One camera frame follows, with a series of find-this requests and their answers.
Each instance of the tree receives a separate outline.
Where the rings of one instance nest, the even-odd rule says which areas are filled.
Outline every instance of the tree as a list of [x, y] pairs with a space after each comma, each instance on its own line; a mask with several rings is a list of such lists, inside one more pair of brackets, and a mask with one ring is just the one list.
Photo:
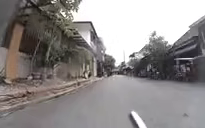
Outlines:
[[111, 55], [105, 54], [104, 69], [110, 72], [115, 68], [115, 59]]
[[171, 46], [162, 36], [158, 36], [156, 31], [149, 37], [149, 43], [140, 51], [144, 56], [148, 56], [149, 63], [158, 71], [163, 73], [164, 60], [167, 57], [167, 51]]

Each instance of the building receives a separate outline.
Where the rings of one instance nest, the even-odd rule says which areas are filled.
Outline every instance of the building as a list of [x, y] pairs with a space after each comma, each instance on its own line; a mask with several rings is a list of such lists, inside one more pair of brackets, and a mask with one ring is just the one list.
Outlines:
[[80, 34], [75, 37], [76, 40], [84, 43], [84, 47], [92, 53], [93, 76], [101, 76], [103, 74], [103, 62], [106, 51], [102, 38], [97, 35], [96, 29], [91, 21], [76, 21], [73, 23], [73, 27], [76, 28]]
[[168, 55], [169, 62], [179, 60], [176, 58], [192, 58], [198, 80], [205, 81], [205, 15], [189, 26], [189, 30], [174, 43]]
[[[25, 22], [15, 20], [18, 3], [18, 0], [0, 0], [0, 73], [8, 79], [26, 78], [31, 72], [43, 72], [42, 68], [31, 63], [34, 49], [38, 45], [37, 30], [30, 34]], [[78, 56], [81, 62], [71, 58], [68, 63], [60, 64], [56, 67], [56, 73], [61, 78], [79, 78], [85, 71], [97, 76], [97, 63], [103, 62], [106, 50], [103, 41], [90, 21], [74, 22], [73, 27], [76, 32], [70, 40], [75, 42], [84, 54], [82, 57]]]

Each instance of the street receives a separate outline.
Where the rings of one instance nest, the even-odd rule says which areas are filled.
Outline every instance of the street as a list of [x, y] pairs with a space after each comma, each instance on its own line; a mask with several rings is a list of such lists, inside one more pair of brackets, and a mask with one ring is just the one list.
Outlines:
[[0, 128], [205, 128], [205, 84], [112, 76], [0, 118]]

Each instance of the curb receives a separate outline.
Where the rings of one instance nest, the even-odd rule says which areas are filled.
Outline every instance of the curb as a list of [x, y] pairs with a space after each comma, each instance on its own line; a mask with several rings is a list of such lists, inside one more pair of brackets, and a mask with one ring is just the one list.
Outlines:
[[51, 100], [51, 99], [60, 97], [62, 95], [70, 94], [70, 93], [72, 93], [72, 92], [74, 92], [78, 89], [84, 88], [84, 87], [86, 87], [86, 86], [88, 86], [88, 85], [90, 85], [94, 82], [100, 81], [102, 79], [103, 78], [99, 78], [99, 79], [96, 79], [96, 80], [88, 80], [88, 81], [84, 81], [84, 82], [75, 82], [73, 84], [70, 84], [70, 87], [74, 86], [75, 84], [81, 84], [81, 85], [77, 86], [75, 88], [72, 88], [72, 89], [65, 90], [64, 92], [60, 92], [60, 93], [57, 93], [57, 94], [51, 94], [49, 96], [44, 96], [42, 98], [37, 98], [37, 99], [31, 100], [31, 101], [26, 101], [26, 102], [23, 102], [23, 103], [20, 103], [20, 104], [13, 105], [9, 108], [2, 108], [2, 109], [0, 109], [0, 115], [2, 115], [4, 113], [14, 112], [14, 111], [23, 109], [27, 105], [41, 103], [41, 102], [44, 102], [44, 101], [47, 101], [47, 100]]

